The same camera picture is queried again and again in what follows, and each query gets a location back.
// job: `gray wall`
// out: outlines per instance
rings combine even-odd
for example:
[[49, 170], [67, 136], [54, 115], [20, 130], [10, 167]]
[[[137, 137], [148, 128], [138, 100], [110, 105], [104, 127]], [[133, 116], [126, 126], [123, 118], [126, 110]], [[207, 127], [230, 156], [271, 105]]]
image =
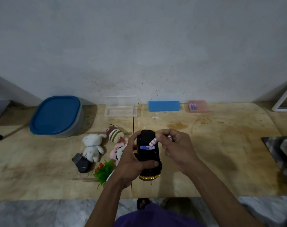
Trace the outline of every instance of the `gray wall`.
[[37, 99], [270, 100], [287, 0], [0, 0], [0, 76]]

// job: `right hand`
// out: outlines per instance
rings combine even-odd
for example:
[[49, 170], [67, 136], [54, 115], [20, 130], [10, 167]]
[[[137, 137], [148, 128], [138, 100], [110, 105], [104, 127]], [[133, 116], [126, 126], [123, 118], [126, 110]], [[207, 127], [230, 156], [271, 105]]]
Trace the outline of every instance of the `right hand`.
[[[165, 155], [170, 157], [178, 166], [179, 170], [188, 175], [193, 165], [199, 158], [193, 148], [190, 136], [187, 133], [174, 129], [162, 129], [156, 132], [157, 140], [162, 144]], [[171, 135], [173, 142], [167, 138]]]

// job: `tiled floor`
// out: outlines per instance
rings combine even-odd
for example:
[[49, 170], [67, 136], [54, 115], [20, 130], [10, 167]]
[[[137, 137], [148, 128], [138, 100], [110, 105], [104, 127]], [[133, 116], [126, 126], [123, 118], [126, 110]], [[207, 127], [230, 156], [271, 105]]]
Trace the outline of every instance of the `tiled floor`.
[[[152, 198], [160, 204], [163, 199]], [[208, 226], [218, 226], [201, 198], [191, 198]], [[122, 199], [116, 218], [136, 210], [137, 199]], [[287, 197], [240, 197], [239, 201], [266, 226], [286, 226]], [[39, 200], [0, 203], [0, 226], [84, 226], [96, 201]]]

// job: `blue battery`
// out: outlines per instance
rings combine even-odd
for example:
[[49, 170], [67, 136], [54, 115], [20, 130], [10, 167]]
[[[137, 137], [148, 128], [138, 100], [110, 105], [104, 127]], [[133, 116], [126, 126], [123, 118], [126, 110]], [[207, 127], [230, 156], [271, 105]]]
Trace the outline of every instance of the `blue battery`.
[[155, 146], [140, 146], [142, 150], [154, 150]]

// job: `purple shirt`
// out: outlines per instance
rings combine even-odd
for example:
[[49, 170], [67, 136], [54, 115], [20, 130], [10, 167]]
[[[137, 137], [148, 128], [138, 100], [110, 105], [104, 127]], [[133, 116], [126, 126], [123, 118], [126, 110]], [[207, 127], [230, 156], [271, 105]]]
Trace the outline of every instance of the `purple shirt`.
[[170, 210], [165, 210], [157, 204], [148, 204], [144, 210], [137, 210], [119, 217], [114, 227], [205, 227], [199, 221], [187, 216], [180, 216]]

